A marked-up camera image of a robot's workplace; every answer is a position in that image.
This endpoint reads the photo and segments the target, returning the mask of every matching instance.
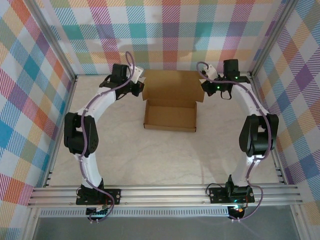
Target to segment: cable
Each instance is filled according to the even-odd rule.
[[[115,87],[115,88],[109,89],[109,90],[107,90],[107,91],[102,92],[102,93],[99,94],[99,95],[96,95],[96,96],[87,104],[87,106],[85,107],[85,109],[84,109],[84,111],[83,111],[83,113],[82,113],[82,115],[81,115],[81,128],[82,128],[83,139],[84,139],[84,147],[83,147],[83,151],[82,151],[82,153],[80,154],[80,156],[78,157],[78,159],[79,159],[79,164],[80,164],[80,170],[81,170],[82,177],[84,178],[84,180],[86,181],[86,183],[89,184],[89,186],[91,186],[93,189],[97,190],[98,192],[107,195],[107,197],[109,197],[109,198],[111,199],[111,201],[112,201],[112,204],[111,204],[111,207],[110,207],[109,211],[108,211],[107,214],[106,214],[103,218],[101,218],[99,221],[98,221],[98,220],[92,220],[92,219],[91,219],[92,214],[89,215],[89,220],[90,220],[91,223],[92,223],[92,222],[99,223],[99,222],[102,222],[103,220],[105,220],[105,219],[110,215],[110,213],[113,211],[113,209],[114,209],[114,207],[115,207],[115,199],[114,199],[114,197],[113,197],[112,195],[110,195],[108,192],[103,191],[103,190],[97,188],[96,186],[94,186],[94,185],[88,180],[88,178],[87,178],[87,176],[86,176],[86,173],[85,173],[85,170],[84,170],[84,166],[83,166],[83,159],[82,159],[83,156],[85,155],[86,150],[87,150],[87,147],[88,147],[87,133],[86,133],[86,131],[85,131],[85,115],[86,115],[86,113],[89,111],[90,106],[91,106],[98,98],[100,98],[101,96],[103,96],[103,95],[105,95],[105,94],[108,94],[108,93],[110,93],[110,92],[112,92],[112,91],[115,91],[115,90],[118,90],[118,89],[124,87],[125,85],[127,85],[127,84],[131,81],[131,79],[132,79],[132,77],[133,77],[133,75],[134,75],[134,73],[135,73],[135,61],[134,61],[134,57],[132,56],[132,54],[131,54],[130,52],[126,51],[126,52],[125,52],[125,59],[126,59],[126,62],[128,63],[128,65],[129,65],[130,67],[132,66],[132,73],[131,73],[131,75],[129,76],[128,80],[127,80],[125,83],[123,83],[123,84],[121,84],[121,85],[119,85],[119,86],[117,86],[117,87]]]
[[[252,185],[252,184],[250,183],[250,181],[249,181],[249,176],[250,176],[251,170],[253,169],[255,163],[257,162],[257,160],[261,160],[261,161],[262,161],[262,160],[265,160],[265,159],[269,156],[270,149],[271,149],[271,146],[272,146],[272,144],[271,144],[271,127],[270,127],[270,123],[269,123],[267,117],[265,116],[265,114],[264,114],[264,113],[262,112],[262,110],[260,109],[260,106],[259,106],[256,98],[255,98],[254,95],[249,91],[248,88],[246,88],[244,85],[242,85],[242,84],[240,84],[240,83],[238,83],[238,82],[236,82],[236,81],[229,81],[229,80],[226,80],[226,81],[216,81],[216,80],[212,80],[212,79],[208,78],[207,76],[205,76],[205,75],[202,73],[202,71],[200,71],[200,69],[199,69],[199,65],[200,65],[200,64],[204,64],[207,69],[209,68],[209,64],[206,63],[206,62],[204,62],[204,61],[198,61],[198,62],[196,63],[196,70],[198,71],[198,73],[200,74],[200,76],[203,77],[205,80],[210,81],[210,82],[212,82],[212,83],[216,83],[216,84],[234,84],[234,85],[239,86],[239,87],[242,88],[243,90],[245,90],[245,91],[249,94],[249,96],[251,97],[254,105],[256,106],[258,112],[259,112],[259,113],[261,114],[261,116],[263,117],[263,119],[264,119],[264,121],[265,121],[265,124],[266,124],[267,134],[268,134],[268,148],[266,149],[263,157],[261,157],[261,158],[260,158],[260,157],[259,157],[259,158],[258,158],[258,157],[255,157],[255,158],[253,159],[253,162],[252,162],[252,164],[250,165],[250,167],[249,167],[249,169],[248,169],[248,172],[246,173],[246,176],[245,176],[246,182],[248,183],[248,185],[249,185],[251,188],[259,188],[259,189],[260,189],[260,191],[261,191],[261,198],[260,198],[260,201],[259,201],[258,205],[256,206],[256,208],[255,208],[249,215],[241,218],[241,220],[244,220],[244,219],[247,219],[247,218],[251,217],[251,216],[258,210],[258,208],[260,207],[260,205],[261,205],[261,203],[262,203],[262,200],[264,199],[264,191],[263,191],[262,187],[257,186],[257,185]],[[237,219],[237,218],[235,218],[235,217],[233,217],[233,216],[230,216],[230,217],[233,218],[233,219],[235,219],[235,220],[238,220],[238,221],[240,222],[240,219]]]
[[[221,185],[218,184],[218,183],[215,183],[215,182],[210,183],[210,184],[206,187],[206,189],[205,189],[205,194],[207,194],[209,197],[210,197],[210,194],[208,194],[208,189],[209,189],[209,187],[210,187],[211,185],[213,185],[213,184],[218,185],[220,188],[224,188],[223,186],[221,186]]]

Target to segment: cardboard box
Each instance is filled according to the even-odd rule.
[[[144,77],[144,128],[195,132],[197,102],[205,96],[198,72],[146,70]]]

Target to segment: metal rail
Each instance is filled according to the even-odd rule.
[[[302,198],[296,185],[280,183],[260,184],[263,189],[263,206],[299,205]],[[206,195],[207,185],[158,185],[158,186],[105,186],[121,189],[121,201],[116,208],[126,207],[203,207],[234,206],[232,203],[210,204]],[[77,186],[35,188],[29,201],[30,208],[98,207],[76,205]],[[253,188],[256,206],[261,198],[258,188]]]

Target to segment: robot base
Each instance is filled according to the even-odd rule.
[[[252,188],[249,189],[248,194],[246,195],[228,196],[226,188],[211,187],[209,188],[209,196],[211,204],[246,204],[255,202],[255,196]]]
[[[109,193],[113,199],[114,204],[120,204],[121,198],[121,189],[105,189],[104,188],[104,180],[101,180],[101,183],[98,186],[98,189],[101,189],[107,193]],[[111,205],[112,200],[107,197],[102,192],[99,192],[93,188],[85,187],[81,185],[81,187],[77,191],[77,198],[75,201],[76,205]]]

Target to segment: checkered backdrop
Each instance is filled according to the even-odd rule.
[[[71,80],[23,0],[0,1],[0,240],[17,239]]]
[[[36,0],[77,74],[108,74],[133,53],[145,69],[247,72],[286,0]]]
[[[265,106],[279,116],[277,148],[320,236],[320,1],[300,0],[258,73]]]

